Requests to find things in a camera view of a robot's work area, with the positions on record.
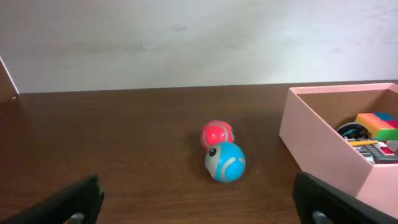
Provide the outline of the blue grey toy ball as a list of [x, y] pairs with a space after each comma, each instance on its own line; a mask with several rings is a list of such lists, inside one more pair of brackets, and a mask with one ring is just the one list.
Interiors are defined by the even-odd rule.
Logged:
[[207, 150], [205, 167], [218, 182], [234, 182], [244, 173], [246, 158], [235, 143], [220, 142]]

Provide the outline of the red grey toy fire truck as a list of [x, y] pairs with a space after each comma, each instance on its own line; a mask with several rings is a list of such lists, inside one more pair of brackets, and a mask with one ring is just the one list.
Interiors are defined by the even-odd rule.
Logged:
[[384, 142], [375, 139], [347, 139], [347, 141], [372, 164], [397, 163], [397, 154]]

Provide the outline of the multicoloured puzzle cube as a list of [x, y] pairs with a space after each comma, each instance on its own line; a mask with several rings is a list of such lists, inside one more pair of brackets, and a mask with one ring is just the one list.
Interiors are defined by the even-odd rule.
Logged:
[[397, 118], [387, 113], [360, 113], [355, 121], [364, 126], [369, 137], [379, 141], [397, 140]]

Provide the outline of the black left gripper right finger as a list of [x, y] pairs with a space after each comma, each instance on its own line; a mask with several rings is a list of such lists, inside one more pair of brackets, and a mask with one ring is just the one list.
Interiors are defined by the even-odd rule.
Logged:
[[301, 223], [397, 224], [385, 214], [307, 172], [299, 172], [292, 197]]

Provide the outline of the pink grey toy ball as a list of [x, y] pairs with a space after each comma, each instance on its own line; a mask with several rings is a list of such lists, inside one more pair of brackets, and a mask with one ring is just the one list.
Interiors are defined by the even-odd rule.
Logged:
[[224, 121], [213, 120], [205, 124], [201, 130], [201, 145], [207, 151], [220, 142], [234, 142], [235, 134], [232, 126]]

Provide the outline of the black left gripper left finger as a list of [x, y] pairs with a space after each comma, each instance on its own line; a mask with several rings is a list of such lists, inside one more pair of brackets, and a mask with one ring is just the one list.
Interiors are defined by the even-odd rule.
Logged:
[[96, 223], [104, 200], [96, 174], [71, 184], [3, 223]]

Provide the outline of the small black round container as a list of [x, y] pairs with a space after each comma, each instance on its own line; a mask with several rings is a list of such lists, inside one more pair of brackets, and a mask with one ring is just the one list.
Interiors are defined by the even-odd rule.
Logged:
[[340, 126], [336, 132], [345, 139], [368, 139], [370, 132], [362, 124], [350, 122]]

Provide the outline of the pink cardboard box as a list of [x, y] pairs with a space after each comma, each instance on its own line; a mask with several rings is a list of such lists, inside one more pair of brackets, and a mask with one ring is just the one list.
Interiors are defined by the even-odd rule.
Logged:
[[280, 137], [299, 167], [354, 198], [397, 216], [397, 164], [372, 164], [336, 129], [359, 113], [397, 116], [397, 85], [290, 88]]

